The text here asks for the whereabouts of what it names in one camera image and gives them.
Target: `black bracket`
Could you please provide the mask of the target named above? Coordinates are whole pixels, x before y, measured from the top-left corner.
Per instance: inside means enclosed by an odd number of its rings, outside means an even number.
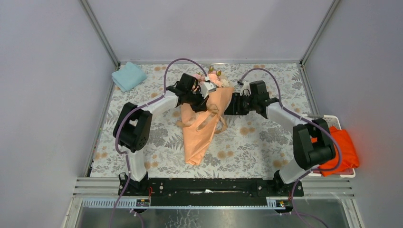
[[[328,133],[329,127],[324,119],[313,121]],[[299,124],[292,129],[294,158],[298,166],[308,170],[315,165],[324,164],[336,157],[333,142],[319,129],[310,124]],[[311,137],[317,138],[317,142],[312,143]]]
[[[119,191],[118,195],[122,193],[124,186],[127,183],[127,179],[129,177],[126,173],[122,172],[119,174]],[[141,181],[134,181],[133,179],[129,180],[129,184],[124,192],[124,196],[148,196],[148,173],[145,174],[144,178]]]
[[[123,124],[118,143],[121,146],[129,148],[130,151],[133,153],[135,151],[141,150],[147,143],[150,134],[151,120],[153,118],[153,114],[151,114],[149,111],[144,111],[140,109],[134,112],[125,123],[122,123],[125,116],[136,107],[137,105],[130,102],[126,103],[123,106],[113,131],[113,136],[116,138],[116,133],[119,126]],[[136,120],[136,125],[129,123],[129,121]]]
[[[126,184],[127,176],[120,178],[119,194]],[[266,197],[289,197],[292,184],[279,190],[275,179],[235,178],[143,178],[140,182],[130,180],[124,196],[148,196],[151,187],[151,206],[264,206]],[[294,196],[304,196],[302,184],[298,183]]]
[[[195,77],[188,74],[182,74],[181,79],[175,85],[168,86],[166,89],[178,96],[178,105],[190,104],[195,112],[207,110],[207,99],[196,89],[199,82]]]
[[[255,111],[267,119],[266,107],[278,102],[278,99],[270,98],[263,81],[251,82],[249,85],[250,95],[232,94],[230,105],[224,115],[247,115],[249,111]]]

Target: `white basket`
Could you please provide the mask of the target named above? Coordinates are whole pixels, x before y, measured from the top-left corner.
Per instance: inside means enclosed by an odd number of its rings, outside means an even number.
[[[329,125],[329,127],[333,126],[333,127],[337,128],[338,130],[341,130],[339,119],[336,116],[324,115],[323,119],[326,120],[327,125]],[[323,175],[319,172],[310,173],[310,174],[308,174],[308,176],[323,177]],[[329,175],[329,177],[353,178],[353,177],[355,177],[355,170],[353,168],[349,168],[349,169],[344,170],[343,172]]]

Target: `wire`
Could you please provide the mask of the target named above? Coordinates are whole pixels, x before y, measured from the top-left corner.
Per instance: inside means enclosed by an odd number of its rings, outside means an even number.
[[[113,207],[113,209],[112,209],[111,218],[109,219],[109,228],[112,227],[113,216],[114,216],[114,214],[115,214],[115,210],[116,210],[117,204],[118,204],[120,198],[123,196],[124,192],[126,191],[127,186],[129,185],[130,176],[131,176],[131,169],[130,169],[130,163],[129,163],[129,154],[128,154],[127,151],[123,151],[123,152],[122,152],[122,151],[120,151],[120,149],[119,149],[119,138],[120,138],[120,133],[122,132],[123,125],[127,122],[127,120],[130,118],[130,116],[131,116],[133,113],[135,113],[137,110],[142,109],[142,108],[144,108],[144,107],[146,107],[146,106],[152,105],[152,104],[154,104],[155,102],[157,102],[157,101],[159,101],[159,100],[161,100],[161,99],[163,99],[163,98],[165,97],[165,94],[166,94],[166,75],[168,74],[168,69],[171,67],[171,65],[172,65],[173,63],[175,63],[175,62],[177,62],[177,61],[181,61],[181,60],[185,60],[185,61],[189,61],[189,62],[191,62],[191,63],[194,63],[195,65],[197,65],[197,66],[203,71],[204,75],[207,77],[206,71],[203,69],[203,67],[201,67],[201,66],[200,66],[198,63],[196,63],[195,61],[193,61],[193,60],[191,60],[191,59],[188,59],[188,58],[178,58],[178,59],[175,59],[175,60],[172,61],[170,64],[168,64],[168,66],[166,67],[166,70],[165,70],[165,73],[164,73],[164,76],[163,76],[163,85],[164,85],[164,87],[163,87],[163,95],[161,95],[160,97],[158,97],[158,98],[156,98],[156,99],[150,101],[150,102],[147,103],[147,104],[143,104],[143,105],[141,105],[141,106],[139,106],[139,107],[133,109],[132,111],[130,111],[130,112],[123,118],[122,122],[120,123],[120,125],[119,125],[119,127],[118,127],[118,129],[117,129],[117,132],[116,132],[116,140],[115,140],[115,149],[116,149],[116,151],[117,151],[119,154],[125,154],[125,155],[126,155],[126,164],[127,164],[127,170],[128,170],[128,172],[129,172],[129,175],[128,175],[128,178],[127,178],[127,181],[126,181],[125,186],[123,187],[123,189],[122,189],[122,191],[121,191],[119,197],[117,198],[116,202],[114,203],[114,207]]]
[[[137,213],[137,211],[134,211],[133,209],[130,210],[130,213],[134,212],[134,215],[139,217],[140,221],[141,221],[141,228],[145,228],[145,224],[144,224],[144,219],[143,217],[140,215],[140,213]]]
[[[309,119],[304,118],[304,117],[300,116],[299,114],[297,114],[297,113],[295,113],[295,112],[293,112],[293,111],[287,109],[287,108],[283,105],[283,103],[282,103],[282,101],[281,101],[280,86],[278,85],[278,82],[277,82],[276,78],[274,77],[274,75],[273,75],[270,71],[268,71],[268,70],[266,70],[266,69],[264,69],[264,68],[253,68],[253,69],[247,71],[247,72],[241,77],[241,79],[238,80],[238,82],[241,82],[241,83],[242,83],[242,80],[246,77],[246,75],[248,75],[251,71],[254,71],[254,70],[263,70],[264,72],[268,73],[268,74],[271,76],[271,78],[274,80],[274,83],[276,84],[277,91],[278,91],[278,102],[279,102],[279,104],[280,104],[280,106],[281,106],[282,109],[284,109],[287,113],[289,113],[289,114],[291,114],[291,115],[293,115],[293,116],[295,116],[295,117],[297,117],[297,118],[300,118],[301,120],[307,122],[307,123],[310,124],[310,125],[313,125],[313,126],[316,127],[317,129],[319,129],[319,130],[320,130],[321,132],[323,132],[327,137],[329,137],[330,140],[332,140],[332,142],[333,142],[334,145],[336,146],[336,148],[337,148],[337,153],[338,153],[338,155],[339,155],[339,161],[337,162],[337,165],[336,165],[335,167],[331,168],[331,169],[317,169],[317,170],[319,170],[319,171],[334,171],[334,170],[338,169],[338,168],[340,167],[340,165],[341,165],[341,163],[342,163],[342,159],[343,159],[343,155],[342,155],[342,153],[341,153],[341,149],[340,149],[339,144],[336,142],[336,140],[335,140],[325,129],[323,129],[322,127],[320,127],[320,126],[317,125],[316,123],[310,121]],[[325,227],[328,228],[329,226],[328,226],[325,222],[323,222],[322,220],[320,220],[319,218],[317,218],[317,217],[315,217],[315,216],[313,216],[313,215],[299,213],[299,212],[297,211],[297,209],[295,208],[295,204],[294,204],[294,191],[295,191],[295,188],[296,188],[296,186],[297,186],[297,184],[298,184],[298,182],[299,182],[299,179],[301,179],[301,178],[307,176],[309,173],[310,173],[310,172],[308,171],[307,173],[305,173],[304,175],[302,175],[301,177],[299,177],[299,178],[295,181],[294,186],[293,186],[293,188],[292,188],[292,190],[291,190],[291,197],[290,197],[290,198],[291,198],[291,203],[292,203],[292,205],[293,205],[293,207],[294,207],[294,211],[295,211],[294,213],[295,213],[308,227],[310,227],[310,228],[313,228],[313,226],[311,226],[308,222],[306,222],[301,216],[304,216],[304,215],[305,215],[305,216],[309,216],[309,217],[315,218],[315,219],[317,219],[318,221],[320,221],[323,225],[325,225]]]
[[[297,184],[298,184],[298,182],[299,182],[299,179],[306,177],[309,173],[310,173],[310,172],[306,172],[304,175],[302,175],[300,178],[298,178],[298,179],[295,181],[294,185],[292,186],[291,197],[290,197],[290,198],[291,198],[292,207],[294,208],[294,213],[295,213],[296,215],[298,215],[299,219],[301,219],[308,227],[314,228],[313,226],[311,226],[311,224],[309,224],[307,221],[305,221],[305,219],[303,219],[303,218],[301,217],[302,214],[297,211],[297,208],[295,207],[295,203],[294,203],[294,192],[295,192],[295,189],[296,189]]]
[[[321,220],[319,217],[316,217],[316,216],[310,215],[310,214],[306,214],[306,213],[299,213],[299,214],[301,216],[311,217],[313,219],[316,219],[318,222],[322,223],[326,228],[329,228],[329,226],[323,220]],[[296,215],[296,213],[291,212],[291,213],[280,213],[280,214],[268,214],[266,216],[283,216],[283,215]]]
[[[309,119],[304,118],[303,116],[300,116],[299,114],[297,114],[297,113],[295,113],[295,112],[293,112],[293,111],[287,109],[287,108],[283,105],[283,103],[282,103],[282,101],[281,101],[280,86],[278,85],[278,82],[277,82],[276,78],[274,77],[274,75],[273,75],[270,71],[268,71],[268,70],[266,70],[266,69],[264,69],[264,68],[253,68],[253,69],[250,69],[250,70],[248,70],[248,71],[240,78],[239,82],[242,82],[242,80],[246,77],[246,75],[248,75],[251,71],[254,71],[254,70],[263,70],[264,72],[268,73],[268,74],[271,76],[271,78],[274,80],[274,83],[276,84],[277,91],[278,91],[278,102],[279,102],[279,104],[280,104],[280,106],[281,106],[282,109],[284,109],[284,110],[285,110],[286,112],[288,112],[289,114],[291,114],[291,115],[297,117],[298,119],[301,119],[301,120],[307,122],[308,124],[310,124],[310,125],[316,127],[317,129],[319,129],[319,130],[320,130],[321,132],[323,132],[327,137],[329,137],[330,140],[332,140],[332,142],[333,142],[334,145],[336,146],[337,152],[338,152],[338,155],[339,155],[339,161],[337,162],[337,165],[336,165],[335,167],[331,168],[331,169],[317,169],[317,170],[319,170],[319,171],[334,171],[334,170],[337,170],[337,169],[340,167],[340,165],[341,165],[341,163],[342,163],[342,159],[343,159],[343,155],[342,155],[342,153],[341,153],[341,149],[340,149],[339,144],[338,144],[338,143],[336,142],[336,140],[335,140],[325,129],[323,129],[321,126],[319,126],[319,125],[317,125],[316,123],[310,121]]]
[[[151,205],[151,193],[153,192],[153,188],[148,187],[148,205]]]

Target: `patterned mat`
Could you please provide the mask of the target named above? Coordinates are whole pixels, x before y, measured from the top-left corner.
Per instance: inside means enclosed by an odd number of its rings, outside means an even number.
[[[262,67],[271,71],[278,80],[283,104],[295,112],[309,113],[309,105],[296,64],[217,64],[215,69],[235,86],[246,71]],[[91,177],[116,177],[126,169],[122,155],[115,151],[112,135],[120,110],[127,102],[138,104],[162,93],[163,74],[167,65],[140,65],[148,78],[130,92],[123,93],[116,86],[112,94],[105,123],[95,149]],[[176,64],[169,69],[167,85],[173,85],[182,73],[200,72],[196,65]],[[245,82],[263,80],[270,97],[278,92],[271,77],[265,72],[253,71]],[[153,116],[150,138],[143,148],[145,167],[149,177],[177,178],[269,178],[292,158],[292,137],[280,125],[264,119],[255,112],[247,116],[224,116],[228,129],[215,135],[199,166],[184,161],[181,128],[175,125],[180,119],[180,108],[161,116]]]

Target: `orange wrapping paper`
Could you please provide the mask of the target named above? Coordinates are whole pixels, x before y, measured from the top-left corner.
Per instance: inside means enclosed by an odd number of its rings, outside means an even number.
[[[231,101],[234,88],[217,88],[209,94],[207,111],[195,113],[189,104],[181,106],[182,121],[177,125],[183,128],[183,144],[185,150],[185,162],[191,165],[199,165],[209,148],[213,135],[227,129],[227,123],[222,117],[225,109]],[[216,130],[217,123],[222,121],[221,130]]]

